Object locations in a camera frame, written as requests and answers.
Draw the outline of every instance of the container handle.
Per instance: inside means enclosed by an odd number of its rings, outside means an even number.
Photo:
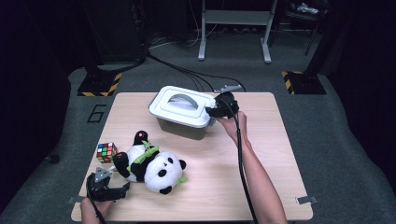
[[[198,104],[188,95],[186,94],[175,94],[173,95],[171,98],[169,98],[169,102],[174,101],[176,98],[181,98],[183,100],[186,100],[187,102],[189,102],[195,109],[198,109]]]

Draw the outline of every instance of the rubik's cube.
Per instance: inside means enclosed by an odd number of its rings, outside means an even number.
[[[118,153],[116,145],[114,143],[103,143],[99,144],[96,150],[96,158],[101,163],[113,162],[113,156]]]

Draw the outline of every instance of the panda face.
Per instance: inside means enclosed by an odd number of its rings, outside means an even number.
[[[148,165],[145,183],[148,189],[169,193],[183,173],[179,159],[171,152],[160,152]]]

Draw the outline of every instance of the white plastic container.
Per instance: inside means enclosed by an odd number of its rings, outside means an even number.
[[[150,103],[149,112],[155,116],[163,131],[194,140],[205,137],[213,125],[205,107],[213,108],[213,96],[174,86],[163,87]]]

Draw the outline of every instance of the black chair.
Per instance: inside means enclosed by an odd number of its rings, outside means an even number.
[[[281,13],[281,16],[278,18],[278,20],[275,23],[273,35],[270,40],[269,46],[271,47],[274,42],[276,31],[279,28],[281,19],[285,18],[289,20],[290,23],[294,26],[301,27],[302,29],[305,30],[311,30],[311,34],[309,35],[310,36],[309,44],[305,51],[305,55],[307,55],[309,49],[311,48],[312,42],[314,41],[319,25],[323,20],[323,17],[320,16],[319,14],[296,12],[295,10],[292,10],[290,8],[289,1],[285,1],[285,3],[280,6],[279,13]]]

